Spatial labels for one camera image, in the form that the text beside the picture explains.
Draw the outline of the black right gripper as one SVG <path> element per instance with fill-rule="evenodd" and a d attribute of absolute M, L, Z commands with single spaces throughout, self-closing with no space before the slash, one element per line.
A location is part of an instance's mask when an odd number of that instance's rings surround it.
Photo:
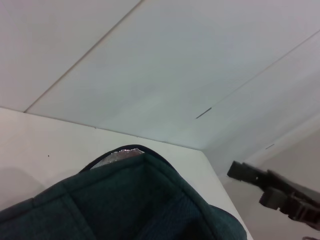
<path fill-rule="evenodd" d="M 320 227 L 320 193 L 288 181 L 272 170 L 261 170 L 247 163 L 233 161 L 227 176 L 258 187 L 262 192 L 259 203 L 279 210 L 291 220 L 311 228 Z"/>

